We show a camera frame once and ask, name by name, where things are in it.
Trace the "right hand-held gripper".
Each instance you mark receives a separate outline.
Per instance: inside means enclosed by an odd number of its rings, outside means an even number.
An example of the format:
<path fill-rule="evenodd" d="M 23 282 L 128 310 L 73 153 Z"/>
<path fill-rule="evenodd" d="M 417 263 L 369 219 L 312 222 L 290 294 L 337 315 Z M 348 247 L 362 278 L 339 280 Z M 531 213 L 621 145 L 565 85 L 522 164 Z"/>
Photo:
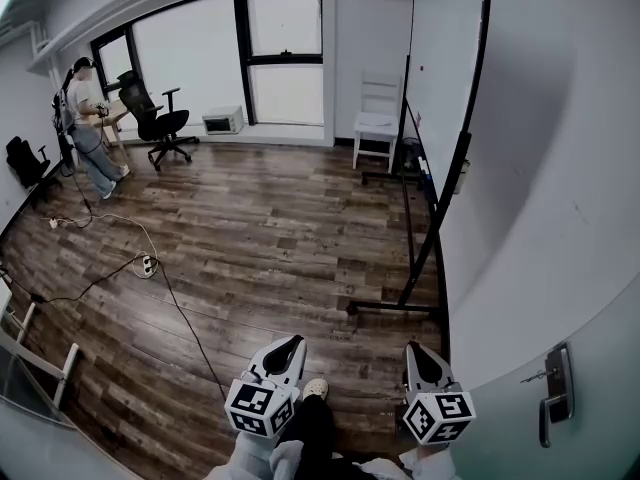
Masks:
<path fill-rule="evenodd" d="M 431 446 L 456 441 L 476 419 L 471 394 L 453 389 L 420 391 L 422 381 L 433 386 L 451 382 L 449 364 L 436 352 L 409 341 L 404 350 L 403 383 L 408 392 L 402 421 L 418 444 Z"/>

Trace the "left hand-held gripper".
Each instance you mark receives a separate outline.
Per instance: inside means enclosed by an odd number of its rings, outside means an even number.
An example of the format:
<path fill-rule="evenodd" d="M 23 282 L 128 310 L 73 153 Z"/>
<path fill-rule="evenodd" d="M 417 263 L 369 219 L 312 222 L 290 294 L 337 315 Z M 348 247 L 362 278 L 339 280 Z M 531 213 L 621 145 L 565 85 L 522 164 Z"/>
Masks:
<path fill-rule="evenodd" d="M 307 345 L 301 335 L 278 339 L 258 350 L 249 370 L 234 379 L 224 409 L 231 426 L 262 438 L 276 438 L 292 419 Z M 267 376 L 281 376 L 282 384 Z"/>

